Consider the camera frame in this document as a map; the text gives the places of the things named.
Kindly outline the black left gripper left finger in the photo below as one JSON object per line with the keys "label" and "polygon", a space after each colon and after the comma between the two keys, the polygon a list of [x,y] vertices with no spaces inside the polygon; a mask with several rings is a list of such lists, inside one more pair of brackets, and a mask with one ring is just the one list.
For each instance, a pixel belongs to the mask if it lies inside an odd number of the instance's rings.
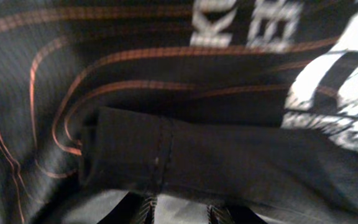
{"label": "black left gripper left finger", "polygon": [[155,208],[157,206],[156,196],[133,195],[131,203],[130,224],[153,224]]}

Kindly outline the black orange-patterned t-shirt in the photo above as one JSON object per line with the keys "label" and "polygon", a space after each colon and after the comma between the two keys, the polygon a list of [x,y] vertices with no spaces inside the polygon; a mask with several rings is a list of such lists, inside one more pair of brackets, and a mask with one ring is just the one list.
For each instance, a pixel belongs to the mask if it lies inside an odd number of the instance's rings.
{"label": "black orange-patterned t-shirt", "polygon": [[0,1],[0,223],[358,223],[358,1]]}

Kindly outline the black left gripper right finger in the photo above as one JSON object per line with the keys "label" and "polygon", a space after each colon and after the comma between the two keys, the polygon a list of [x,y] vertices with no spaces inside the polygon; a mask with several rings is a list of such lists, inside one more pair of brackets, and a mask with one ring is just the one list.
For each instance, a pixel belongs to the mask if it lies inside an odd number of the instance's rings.
{"label": "black left gripper right finger", "polygon": [[207,206],[209,224],[235,224],[229,210],[226,207]]}

